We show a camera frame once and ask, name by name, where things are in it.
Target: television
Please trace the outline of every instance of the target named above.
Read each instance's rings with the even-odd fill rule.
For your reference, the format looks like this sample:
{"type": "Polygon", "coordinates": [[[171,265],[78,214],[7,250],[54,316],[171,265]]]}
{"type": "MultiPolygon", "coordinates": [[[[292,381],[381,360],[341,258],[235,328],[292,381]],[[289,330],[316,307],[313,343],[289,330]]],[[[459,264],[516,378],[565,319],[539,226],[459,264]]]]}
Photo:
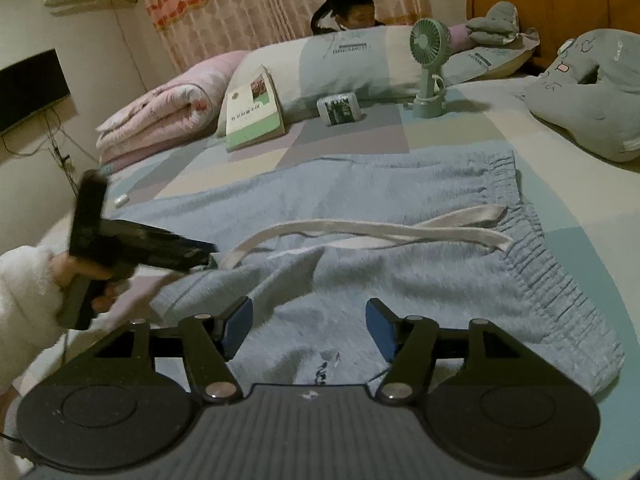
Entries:
{"type": "Polygon", "coordinates": [[[55,49],[0,70],[0,136],[69,96],[55,49]]]}

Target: child's hair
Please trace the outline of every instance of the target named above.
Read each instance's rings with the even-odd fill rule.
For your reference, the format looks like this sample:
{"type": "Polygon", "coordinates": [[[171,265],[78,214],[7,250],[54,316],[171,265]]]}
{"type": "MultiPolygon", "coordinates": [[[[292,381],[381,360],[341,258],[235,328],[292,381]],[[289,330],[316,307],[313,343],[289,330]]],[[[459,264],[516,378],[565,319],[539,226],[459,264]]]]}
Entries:
{"type": "Polygon", "coordinates": [[[318,26],[321,18],[331,13],[332,16],[347,18],[352,7],[356,5],[373,5],[373,0],[327,0],[320,6],[311,18],[311,31],[320,34],[322,28],[318,26]]]}

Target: controller grip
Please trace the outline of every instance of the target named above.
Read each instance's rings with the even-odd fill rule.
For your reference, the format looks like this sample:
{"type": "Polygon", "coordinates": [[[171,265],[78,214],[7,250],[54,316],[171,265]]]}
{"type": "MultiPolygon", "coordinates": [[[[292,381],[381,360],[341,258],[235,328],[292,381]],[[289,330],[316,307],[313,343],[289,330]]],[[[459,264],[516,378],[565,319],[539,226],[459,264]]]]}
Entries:
{"type": "Polygon", "coordinates": [[[58,324],[62,328],[87,330],[96,316],[92,301],[104,294],[107,282],[75,276],[66,288],[62,308],[58,312],[58,324]]]}

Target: book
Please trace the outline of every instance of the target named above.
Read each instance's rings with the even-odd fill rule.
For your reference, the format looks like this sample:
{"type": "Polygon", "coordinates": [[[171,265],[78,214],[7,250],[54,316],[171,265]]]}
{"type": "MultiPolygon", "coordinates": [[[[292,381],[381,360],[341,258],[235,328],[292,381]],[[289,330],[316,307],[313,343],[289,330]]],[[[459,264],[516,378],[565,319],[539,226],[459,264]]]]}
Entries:
{"type": "Polygon", "coordinates": [[[265,67],[226,96],[226,150],[232,152],[285,133],[271,75],[265,67]]]}

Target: hand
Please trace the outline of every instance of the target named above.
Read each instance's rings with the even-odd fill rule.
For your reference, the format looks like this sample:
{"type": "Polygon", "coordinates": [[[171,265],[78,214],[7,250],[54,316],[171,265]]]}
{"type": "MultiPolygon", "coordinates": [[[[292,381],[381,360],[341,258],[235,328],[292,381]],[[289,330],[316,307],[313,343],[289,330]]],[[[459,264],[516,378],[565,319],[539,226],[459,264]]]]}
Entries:
{"type": "MultiPolygon", "coordinates": [[[[73,278],[77,275],[86,276],[92,280],[108,280],[113,276],[113,271],[100,264],[82,258],[69,256],[68,253],[57,254],[51,259],[51,275],[53,281],[64,291],[73,278]]],[[[107,312],[118,296],[126,290],[124,282],[109,282],[104,295],[95,298],[91,306],[96,312],[107,312]]]]}

